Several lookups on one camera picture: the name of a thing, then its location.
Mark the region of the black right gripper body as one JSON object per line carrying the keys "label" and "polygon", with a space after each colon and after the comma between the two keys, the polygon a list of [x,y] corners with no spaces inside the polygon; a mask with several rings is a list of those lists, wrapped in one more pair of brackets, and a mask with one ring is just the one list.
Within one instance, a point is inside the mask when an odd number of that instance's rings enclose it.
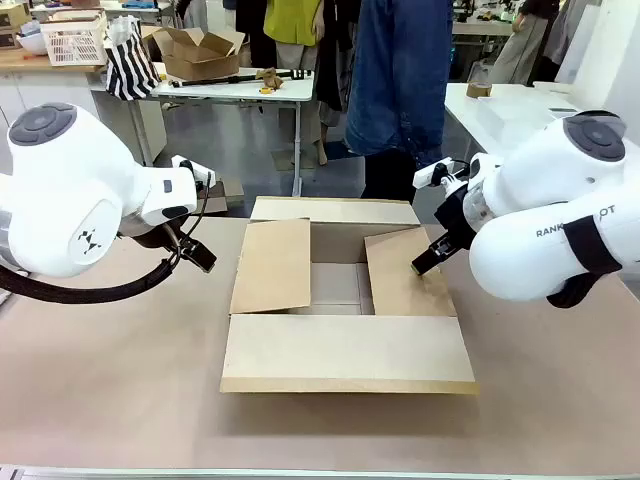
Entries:
{"label": "black right gripper body", "polygon": [[466,191],[455,191],[436,209],[435,218],[446,232],[436,241],[439,251],[468,250],[476,235],[463,211]]}

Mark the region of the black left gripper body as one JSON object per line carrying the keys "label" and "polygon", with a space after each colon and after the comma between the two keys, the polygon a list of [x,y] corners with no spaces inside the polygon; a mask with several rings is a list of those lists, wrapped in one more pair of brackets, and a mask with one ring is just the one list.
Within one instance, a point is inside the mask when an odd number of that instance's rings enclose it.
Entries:
{"label": "black left gripper body", "polygon": [[198,226],[194,219],[187,219],[184,223],[172,220],[163,225],[166,236],[164,249],[171,253],[194,254],[199,248],[200,242],[193,237]]}

